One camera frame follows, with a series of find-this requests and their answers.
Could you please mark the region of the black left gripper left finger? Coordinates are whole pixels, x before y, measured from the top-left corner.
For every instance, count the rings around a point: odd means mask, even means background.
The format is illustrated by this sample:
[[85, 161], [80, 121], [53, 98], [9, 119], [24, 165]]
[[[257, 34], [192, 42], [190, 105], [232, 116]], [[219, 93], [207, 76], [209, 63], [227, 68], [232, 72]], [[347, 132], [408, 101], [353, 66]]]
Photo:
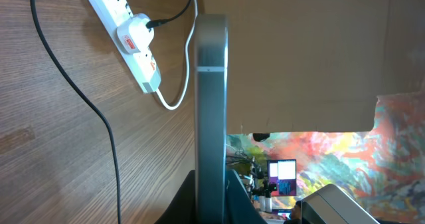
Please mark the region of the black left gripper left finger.
[[195, 170], [191, 170], [155, 224], [195, 224]]

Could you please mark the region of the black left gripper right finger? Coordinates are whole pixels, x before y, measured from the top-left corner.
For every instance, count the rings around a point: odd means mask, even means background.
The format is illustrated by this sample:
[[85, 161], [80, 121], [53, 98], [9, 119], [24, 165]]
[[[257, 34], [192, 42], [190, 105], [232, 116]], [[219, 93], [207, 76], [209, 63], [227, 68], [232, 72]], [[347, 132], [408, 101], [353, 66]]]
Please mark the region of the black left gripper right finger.
[[226, 171], [225, 223], [227, 224], [266, 224], [266, 221], [251, 203], [237, 172]]

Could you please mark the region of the blue Galaxy smartphone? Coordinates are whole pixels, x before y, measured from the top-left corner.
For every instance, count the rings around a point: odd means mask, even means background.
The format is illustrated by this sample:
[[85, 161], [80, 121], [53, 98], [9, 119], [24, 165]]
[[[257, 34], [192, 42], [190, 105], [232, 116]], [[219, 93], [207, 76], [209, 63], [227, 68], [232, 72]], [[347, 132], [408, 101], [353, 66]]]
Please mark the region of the blue Galaxy smartphone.
[[228, 24], [225, 15], [195, 23], [196, 212], [198, 223], [224, 222]]

